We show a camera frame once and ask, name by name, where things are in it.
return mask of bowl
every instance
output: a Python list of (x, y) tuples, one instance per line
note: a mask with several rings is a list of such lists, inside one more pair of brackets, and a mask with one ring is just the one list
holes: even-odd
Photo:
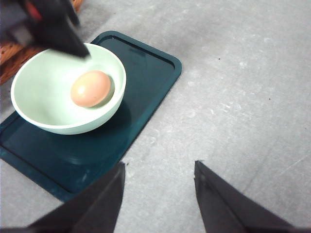
[[(124, 66), (111, 51), (85, 45), (91, 55), (87, 59), (45, 50), (21, 67), (12, 83), (11, 99), (22, 118), (49, 132), (78, 134), (100, 127), (115, 114), (125, 91)], [(106, 73), (114, 90), (106, 103), (84, 108), (73, 103), (70, 89), (90, 70)]]

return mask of red object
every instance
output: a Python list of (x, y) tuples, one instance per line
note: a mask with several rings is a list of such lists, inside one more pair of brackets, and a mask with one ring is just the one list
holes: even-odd
[(42, 20), (42, 16), (39, 13), (39, 11), (37, 10), (37, 8), (29, 1), (26, 1), (26, 8), (29, 12), (29, 14), (36, 20), (41, 21)]

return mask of bowl rim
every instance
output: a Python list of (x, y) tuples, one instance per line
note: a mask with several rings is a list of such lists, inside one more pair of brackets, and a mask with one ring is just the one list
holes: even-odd
[(18, 72), (16, 73), (14, 79), (13, 79), (13, 82), (12, 82), (12, 85), (11, 85), (11, 101), (12, 101), (12, 104), (13, 104), (13, 107), (15, 108), (15, 110), (17, 111), (17, 113), (22, 117), (24, 118), (26, 121), (40, 127), (40, 128), (46, 128), (46, 129), (51, 129), (51, 130), (58, 130), (58, 129), (72, 129), (72, 128), (78, 128), (78, 127), (81, 127), (83, 125), (87, 125), (99, 118), (101, 118), (103, 115), (105, 115), (106, 113), (108, 113), (114, 106), (116, 106), (120, 99), (123, 98), (123, 95), (124, 95), (124, 92), (125, 92), (125, 86), (126, 86), (126, 72), (125, 72), (125, 68), (124, 68), (124, 65), (123, 63), (121, 62), (121, 60), (117, 57), (117, 55), (115, 55), (112, 51), (102, 47), (102, 46), (99, 46), (99, 45), (94, 45), (94, 44), (90, 44), (90, 43), (84, 43), (86, 46), (91, 46), (91, 47), (97, 47), (99, 49), (102, 49), (102, 50), (105, 50), (107, 51), (108, 53), (110, 53), (117, 61), (118, 63), (121, 65), (121, 69), (123, 71), (123, 81), (121, 83), (121, 90), (120, 92), (116, 95), (116, 97), (113, 99), (113, 100), (110, 100), (107, 104), (110, 105), (109, 108), (107, 108), (103, 113), (101, 113), (100, 115), (96, 115), (95, 117), (90, 117), (88, 118), (88, 120), (84, 120), (84, 121), (81, 121), (81, 122), (78, 122), (78, 123), (74, 123), (74, 124), (67, 124), (67, 125), (50, 125), (50, 124), (44, 124), (44, 123), (40, 123), (36, 120), (33, 120), (31, 118), (29, 118), (27, 115), (25, 115), (21, 109), (19, 108), (16, 100), (15, 100), (15, 85), (17, 83), (17, 80), (20, 76), (20, 74), (22, 73), (23, 69), (30, 63), (32, 62), (34, 59), (36, 59), (38, 56), (41, 56), (42, 54), (45, 54), (49, 51), (51, 51), (52, 49), (47, 49), (47, 50), (44, 50), (38, 54), (36, 54), (35, 56), (33, 56), (32, 58), (30, 58), (19, 70)]

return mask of gray concrete floor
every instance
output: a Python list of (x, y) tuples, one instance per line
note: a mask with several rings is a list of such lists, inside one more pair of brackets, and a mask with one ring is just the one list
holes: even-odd
[[(84, 41), (120, 31), (183, 64), (124, 158), (115, 232), (204, 232), (197, 159), (290, 223), (311, 226), (310, 12), (308, 0), (85, 1)], [(8, 89), (2, 118), (13, 111)], [(1, 161), (3, 227), (30, 224), (59, 204)]]

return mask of ceramic bowl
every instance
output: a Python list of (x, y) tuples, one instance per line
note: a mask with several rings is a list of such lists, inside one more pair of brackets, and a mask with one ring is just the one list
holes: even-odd
[[(45, 50), (16, 74), (11, 99), (26, 121), (43, 130), (59, 134), (78, 134), (107, 122), (122, 101), (126, 73), (122, 62), (111, 51), (93, 44), (86, 46), (91, 57), (77, 58), (54, 50)], [(101, 70), (112, 80), (109, 101), (91, 108), (79, 107), (70, 98), (75, 80), (90, 70)]]

